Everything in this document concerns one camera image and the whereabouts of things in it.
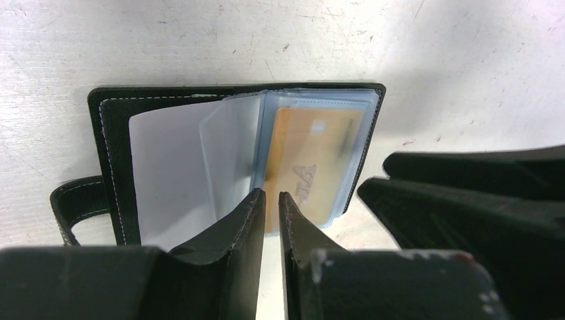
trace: wallet strap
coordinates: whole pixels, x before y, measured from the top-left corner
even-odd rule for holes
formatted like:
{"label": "wallet strap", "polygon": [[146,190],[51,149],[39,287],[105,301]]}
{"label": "wallet strap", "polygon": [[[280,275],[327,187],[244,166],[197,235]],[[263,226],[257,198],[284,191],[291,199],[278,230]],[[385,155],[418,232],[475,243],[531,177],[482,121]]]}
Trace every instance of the wallet strap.
{"label": "wallet strap", "polygon": [[65,245],[81,245],[71,228],[82,220],[109,212],[102,176],[68,182],[51,194],[51,207]]}

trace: black wallet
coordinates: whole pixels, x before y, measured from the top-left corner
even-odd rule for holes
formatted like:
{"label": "black wallet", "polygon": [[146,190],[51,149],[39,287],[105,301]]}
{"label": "black wallet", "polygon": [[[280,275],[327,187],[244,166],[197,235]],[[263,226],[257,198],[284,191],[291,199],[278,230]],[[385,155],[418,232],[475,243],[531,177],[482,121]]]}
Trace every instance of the black wallet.
{"label": "black wallet", "polygon": [[[341,143],[340,150],[336,152],[341,155],[344,153],[344,148],[351,148],[352,150],[358,148],[359,150],[359,152],[349,152],[346,160],[342,161],[344,164],[342,165],[343,169],[339,169],[340,181],[336,184],[338,187],[334,188],[336,189],[336,196],[340,197],[341,202],[332,204],[331,210],[335,211],[337,208],[339,214],[344,213],[363,167],[385,90],[383,85],[377,83],[277,83],[225,87],[95,89],[88,97],[88,104],[102,175],[68,182],[51,194],[51,204],[63,240],[66,245],[78,245],[79,242],[71,228],[84,219],[104,213],[109,213],[111,216],[118,245],[149,244],[170,249],[180,242],[177,240],[169,241],[167,237],[170,237],[170,234],[162,237],[160,234],[165,234],[179,227],[184,229],[181,231],[173,230],[169,233],[178,234],[181,232],[185,237],[183,241],[188,240],[192,234],[196,235],[201,232],[202,227],[209,227],[211,223],[233,210],[233,204],[239,203],[253,187],[263,186],[261,183],[264,183],[265,177],[270,174],[268,165],[271,165],[271,162],[267,164],[269,145],[280,142],[282,143],[281,146],[285,146],[284,143],[286,143],[285,150],[287,150],[294,146],[290,145],[289,147],[289,143],[296,143],[291,139],[294,137],[293,133],[287,132],[290,129],[284,126],[283,129],[286,128],[285,134],[288,135],[286,142],[275,139],[277,126],[273,125],[273,119],[270,119],[269,124],[265,125],[265,119],[275,116],[283,118],[286,115],[286,118],[284,118],[286,119],[285,124],[289,125],[292,117],[296,117],[292,113],[293,110],[301,108],[309,109],[309,111],[298,113],[299,117],[295,121],[306,123],[311,118],[312,121],[307,123],[310,126],[307,128],[309,134],[322,135],[323,131],[333,134],[334,131],[341,128],[340,125],[346,123],[346,134],[339,135],[339,137],[343,136],[344,141],[350,139],[350,143],[349,145],[346,145],[345,142]],[[338,95],[333,94],[328,99],[319,99],[320,95],[336,92]],[[367,102],[364,98],[365,94],[374,95],[374,99]],[[263,105],[269,106],[269,103],[271,114],[265,111],[268,108],[263,108]],[[251,112],[249,111],[251,107],[247,107],[248,105],[258,105],[258,107]],[[182,116],[180,116],[184,112],[182,109],[178,109],[179,113],[168,113],[168,110],[173,111],[175,110],[173,107],[178,106],[194,107],[190,107],[190,112],[185,112],[185,115]],[[239,108],[237,110],[245,110],[245,112],[235,111],[236,108]],[[344,122],[343,117],[333,116],[337,113],[331,113],[332,116],[327,118],[330,120],[325,122],[315,118],[320,114],[330,114],[328,113],[330,111],[316,113],[316,110],[331,109],[331,112],[338,112],[339,108],[357,110],[358,113],[355,115],[357,122],[353,120]],[[159,117],[146,116],[152,114],[153,111],[162,110],[167,111],[167,113],[159,113],[165,115],[163,117],[160,115]],[[257,117],[258,125],[249,130],[238,131],[235,134],[230,131],[232,127],[241,128],[240,124],[245,124],[245,121],[248,121],[248,118],[251,119],[251,117]],[[339,121],[332,122],[334,118],[339,119]],[[296,122],[295,127],[301,125],[301,122]],[[271,130],[268,135],[263,135],[265,128]],[[352,128],[353,133],[355,129],[358,129],[357,135],[353,134],[349,137]],[[216,136],[220,134],[223,135],[221,137],[226,138],[218,139]],[[201,140],[200,145],[194,142],[195,136],[198,136],[198,139]],[[252,137],[256,141],[247,143],[246,137]],[[330,136],[324,139],[312,140],[311,143],[315,145],[316,141],[332,141]],[[169,140],[176,142],[171,143],[171,145],[163,143],[163,141]],[[153,152],[153,148],[166,152]],[[312,148],[312,146],[306,144],[297,148],[302,150]],[[232,160],[229,153],[232,149],[237,150],[237,153],[244,152],[241,150],[247,150],[245,152],[248,155],[253,154],[253,158],[248,157],[249,159],[247,159],[238,154]],[[259,149],[261,149],[262,159],[258,160],[257,150]],[[269,157],[269,161],[271,161],[273,156],[269,155]],[[298,158],[300,155],[288,155],[288,157]],[[176,163],[170,165],[171,159],[174,159]],[[225,165],[214,164],[210,166],[209,163],[214,163],[214,161]],[[238,172],[237,170],[255,172],[257,169],[254,166],[257,165],[257,161],[262,162],[259,167],[262,166],[263,172],[258,175],[253,174],[254,177],[246,177],[246,180],[243,180],[245,192],[233,193],[231,190],[235,188],[230,188],[230,183],[241,183],[242,181],[241,177],[233,177],[233,172]],[[278,165],[284,166],[284,159],[279,162],[282,164],[278,163]],[[173,168],[182,164],[186,166],[185,169]],[[299,200],[304,199],[304,190],[309,191],[305,187],[311,187],[312,181],[310,178],[314,177],[312,168],[318,170],[316,174],[320,176],[332,172],[330,169],[324,171],[322,165],[317,168],[314,165],[313,167],[294,166],[292,169],[288,169],[294,170],[294,173],[302,178],[301,182],[297,184],[296,190],[288,190],[291,193],[296,192],[295,196]],[[137,176],[135,173],[139,170],[143,170],[143,174]],[[319,185],[321,185],[322,179],[325,178],[319,179]],[[324,184],[331,185],[333,182],[330,181],[330,178],[327,179],[329,182],[324,182]],[[208,199],[209,197],[213,209],[200,203],[200,199]],[[185,206],[187,201],[192,201],[190,203],[190,210],[192,211],[187,216],[194,215],[196,217],[197,215],[208,214],[212,215],[213,218],[206,222],[206,225],[192,231],[186,231],[187,228],[191,228],[191,225],[189,222],[183,222],[183,217],[175,217],[176,220],[172,221],[167,220],[168,211],[178,210],[178,207]],[[139,215],[140,203],[143,204],[143,216]],[[147,224],[144,220],[147,217],[145,212],[149,212],[153,217],[163,219],[155,220],[152,218],[151,223]]]}

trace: white table surface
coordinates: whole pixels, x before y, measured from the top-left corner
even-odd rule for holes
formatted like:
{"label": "white table surface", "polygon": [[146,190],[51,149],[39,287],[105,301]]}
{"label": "white table surface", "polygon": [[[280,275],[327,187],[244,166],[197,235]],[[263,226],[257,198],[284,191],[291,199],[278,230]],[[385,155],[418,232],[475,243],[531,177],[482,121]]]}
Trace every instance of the white table surface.
{"label": "white table surface", "polygon": [[[0,73],[0,247],[60,245],[49,193],[100,173],[86,104],[98,86],[381,82],[363,181],[396,150],[565,142],[565,2],[6,0]],[[110,244],[109,225],[75,230]],[[326,232],[396,247],[357,198]],[[264,248],[257,319],[283,319],[279,238]]]}

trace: card holder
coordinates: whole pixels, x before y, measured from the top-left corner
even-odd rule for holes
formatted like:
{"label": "card holder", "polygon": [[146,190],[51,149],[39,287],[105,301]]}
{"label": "card holder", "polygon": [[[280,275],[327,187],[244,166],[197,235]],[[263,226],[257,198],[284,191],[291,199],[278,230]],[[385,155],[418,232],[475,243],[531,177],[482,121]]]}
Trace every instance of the card holder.
{"label": "card holder", "polygon": [[[335,89],[339,89],[339,92],[332,93],[331,90]],[[57,190],[58,192],[52,194],[54,211],[60,211],[61,208],[67,208],[65,210],[69,211],[64,214],[56,213],[61,232],[72,240],[66,241],[67,244],[76,245],[78,241],[72,235],[71,226],[86,217],[100,212],[109,212],[119,245],[149,244],[169,249],[178,244],[175,241],[163,242],[164,237],[157,236],[163,231],[174,231],[173,234],[182,237],[181,242],[184,242],[190,238],[190,234],[196,234],[197,229],[214,223],[229,212],[229,208],[240,200],[236,199],[241,195],[246,195],[258,181],[258,174],[261,173],[257,170],[259,162],[267,162],[265,152],[263,156],[259,152],[264,149],[261,141],[266,139],[265,132],[272,130],[274,125],[274,118],[273,122],[266,121],[269,99],[278,96],[292,100],[299,96],[302,97],[302,100],[349,99],[359,103],[362,101],[359,97],[360,90],[363,89],[375,92],[376,100],[372,102],[374,103],[372,114],[368,117],[364,114],[362,117],[363,121],[369,118],[370,124],[368,131],[362,135],[363,147],[358,152],[356,163],[353,163],[352,170],[350,170],[351,187],[349,190],[340,192],[344,201],[341,205],[342,209],[336,209],[340,211],[338,214],[346,211],[358,174],[363,166],[374,122],[384,97],[384,86],[376,83],[278,83],[238,87],[96,89],[89,95],[89,107],[102,177],[89,179],[94,179],[95,183],[101,186],[96,190],[104,194],[97,195],[97,199],[105,198],[103,202],[107,205],[102,208],[99,206],[101,203],[99,201],[95,206],[96,213],[73,212],[72,209],[68,209],[70,206],[60,206],[57,203],[61,201],[80,202],[80,198],[90,190],[86,188],[92,187],[93,183],[82,183],[77,180],[63,186]],[[279,104],[278,109],[280,107],[302,109],[299,103],[298,105]],[[161,136],[163,142],[157,141],[156,145],[169,149],[151,155],[155,156],[154,161],[146,163],[148,169],[146,178],[148,179],[143,179],[143,175],[136,174],[137,169],[143,166],[134,161],[135,150],[144,150],[142,153],[144,154],[148,150],[157,151],[159,148],[149,147],[147,143],[136,144],[139,139],[131,134],[135,117],[142,118],[153,111],[182,108],[185,108],[187,114],[190,114],[187,119],[193,118],[194,121],[184,121],[184,127],[182,126],[183,121],[177,121],[177,127],[174,127],[175,122],[171,121],[166,122],[165,125],[154,123],[153,129],[150,126],[145,128],[149,129],[150,134],[143,136],[142,142]],[[243,113],[236,111],[244,109],[246,110]],[[249,121],[255,119],[255,116],[258,117],[257,122]],[[243,126],[246,129],[238,130],[237,128],[242,127],[242,123],[246,123]],[[157,129],[159,127],[164,127],[165,130]],[[167,141],[173,140],[180,141],[177,147],[168,145]],[[160,162],[159,159],[166,159],[166,161]],[[171,159],[178,160],[178,168],[174,165],[170,166]],[[153,195],[158,201],[153,199],[153,205],[144,209],[143,201],[148,201],[147,199],[150,198],[147,195]],[[182,201],[179,202],[179,199],[198,200],[186,206]],[[183,215],[182,210],[185,210],[185,213],[198,212],[199,217],[205,216],[207,220],[202,220],[204,222],[200,225],[192,221],[187,224],[179,223],[182,221],[177,218],[167,218],[170,214],[167,210],[170,208],[177,210],[179,215]],[[146,223],[145,218],[148,216],[156,217],[157,224]],[[147,241],[147,235],[151,234],[155,236],[153,241]]]}

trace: card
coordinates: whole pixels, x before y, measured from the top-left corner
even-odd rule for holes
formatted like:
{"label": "card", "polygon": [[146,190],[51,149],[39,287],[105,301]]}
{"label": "card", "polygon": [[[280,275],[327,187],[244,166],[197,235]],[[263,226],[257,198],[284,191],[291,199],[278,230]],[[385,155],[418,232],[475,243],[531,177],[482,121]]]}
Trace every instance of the card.
{"label": "card", "polygon": [[286,191],[315,225],[330,219],[351,163],[361,110],[277,111],[263,190],[267,196],[265,233],[279,231],[279,193]]}

